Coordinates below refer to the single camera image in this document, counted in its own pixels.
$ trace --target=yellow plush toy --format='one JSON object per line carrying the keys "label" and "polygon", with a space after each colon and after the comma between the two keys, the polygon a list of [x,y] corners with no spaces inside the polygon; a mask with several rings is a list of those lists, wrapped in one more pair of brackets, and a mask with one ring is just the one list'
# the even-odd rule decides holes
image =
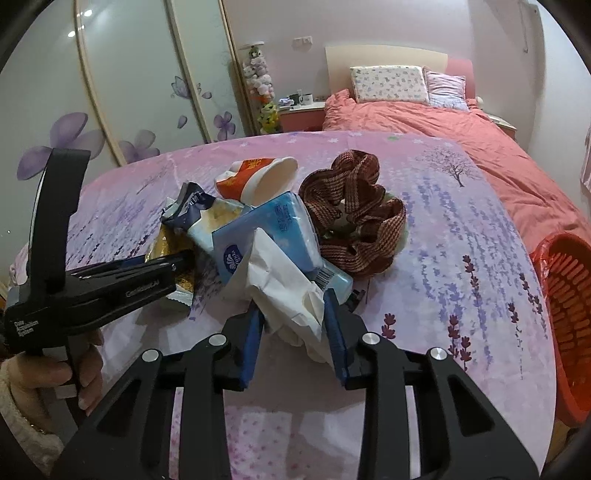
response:
{"label": "yellow plush toy", "polygon": [[261,124],[261,135],[281,133],[279,110],[274,103],[270,102],[261,108],[261,114],[258,120]]}

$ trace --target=pink bedding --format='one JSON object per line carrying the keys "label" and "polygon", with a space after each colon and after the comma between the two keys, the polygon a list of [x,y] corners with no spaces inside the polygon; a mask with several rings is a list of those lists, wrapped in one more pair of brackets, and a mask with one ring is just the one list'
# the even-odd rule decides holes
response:
{"label": "pink bedding", "polygon": [[417,133],[458,142],[484,171],[529,252],[548,234],[575,233],[591,245],[591,225],[519,145],[468,100],[470,111],[408,102],[356,103],[348,90],[326,102],[324,130]]}

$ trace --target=purple floral tablecloth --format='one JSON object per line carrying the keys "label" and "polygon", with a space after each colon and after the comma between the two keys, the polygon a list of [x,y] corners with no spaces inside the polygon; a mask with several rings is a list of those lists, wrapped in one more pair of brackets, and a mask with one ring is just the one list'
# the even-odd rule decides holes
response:
{"label": "purple floral tablecloth", "polygon": [[[556,374],[545,305],[527,252],[502,203],[461,148],[448,140],[377,132],[311,132],[226,141],[161,155],[107,172],[84,188],[70,221],[67,266],[142,254],[167,196],[184,181],[214,192],[236,160],[298,159],[294,190],[341,152],[377,155],[378,183],[405,203],[408,240],[394,265],[370,282],[358,307],[369,330],[400,348],[444,347],[474,379],[543,465],[554,420]],[[17,257],[25,279],[26,251]],[[147,348],[165,355],[221,329],[243,305],[220,301],[206,271],[189,312],[161,300],[104,328],[106,385]],[[244,393],[227,393],[235,479],[354,479],[364,394],[341,389],[305,349],[264,336]],[[411,408],[411,418],[415,413]],[[416,435],[411,456],[418,475]]]}

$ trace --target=mug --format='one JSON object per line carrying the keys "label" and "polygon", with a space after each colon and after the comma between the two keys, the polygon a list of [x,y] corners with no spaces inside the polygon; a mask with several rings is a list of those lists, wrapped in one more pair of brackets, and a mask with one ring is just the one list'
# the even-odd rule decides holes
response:
{"label": "mug", "polygon": [[314,95],[311,93],[303,95],[302,105],[312,105],[312,103],[314,103]]}

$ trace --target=red plastic basket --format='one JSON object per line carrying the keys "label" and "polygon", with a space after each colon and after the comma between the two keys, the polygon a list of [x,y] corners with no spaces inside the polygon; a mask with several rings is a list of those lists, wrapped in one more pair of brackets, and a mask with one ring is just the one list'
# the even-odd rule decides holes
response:
{"label": "red plastic basket", "polygon": [[554,333],[556,416],[576,427],[591,410],[591,247],[572,233],[555,233],[531,260]]}

